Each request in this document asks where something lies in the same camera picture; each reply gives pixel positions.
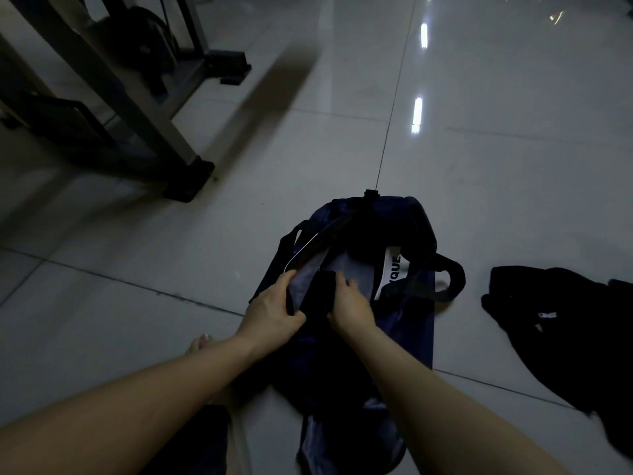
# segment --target white label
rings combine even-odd
[[[379,299],[380,292],[386,284],[407,278],[407,273],[409,273],[409,260],[400,255],[400,247],[388,246],[385,250],[385,264],[382,268],[382,279],[380,279],[380,286],[376,291],[374,300]]]

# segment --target exercise machine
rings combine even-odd
[[[76,165],[165,180],[165,197],[193,199],[214,166],[171,119],[205,79],[239,85],[251,70],[244,53],[208,48],[193,0],[176,0],[189,49],[178,46],[164,5],[165,20],[134,0],[102,0],[109,16],[94,21],[83,0],[10,1],[115,113],[101,123],[80,101],[55,97],[0,37],[0,103],[14,124]]]

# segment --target white tile floor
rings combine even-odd
[[[174,120],[218,165],[192,203],[59,166],[46,147],[0,128],[9,148],[0,423],[175,356],[200,332],[232,334],[279,238],[330,199],[377,186],[418,198],[439,251],[466,271],[466,289],[436,319],[442,376],[574,473],[632,473],[599,423],[534,379],[479,304],[500,264],[633,280],[628,5],[214,0],[198,9],[210,45],[245,50],[253,71],[241,87],[207,81]],[[41,43],[13,37],[39,59]],[[54,53],[41,56],[47,81],[83,93]],[[279,395],[266,392],[244,423],[254,473],[296,472],[301,418]],[[408,457],[395,471],[414,472]]]

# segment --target hand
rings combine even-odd
[[[276,283],[251,302],[236,337],[246,341],[253,351],[255,360],[284,345],[306,321],[302,311],[294,316],[286,311],[286,289],[296,270],[282,273]]]
[[[368,299],[360,293],[354,280],[347,282],[342,271],[336,272],[334,309],[327,317],[336,333],[348,343],[367,329],[376,328],[374,312]]]

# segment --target forearm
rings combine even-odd
[[[0,472],[137,473],[252,361],[233,337],[28,415],[0,429]]]
[[[520,431],[445,383],[380,329],[367,329],[350,343],[376,381],[421,472],[568,473]]]

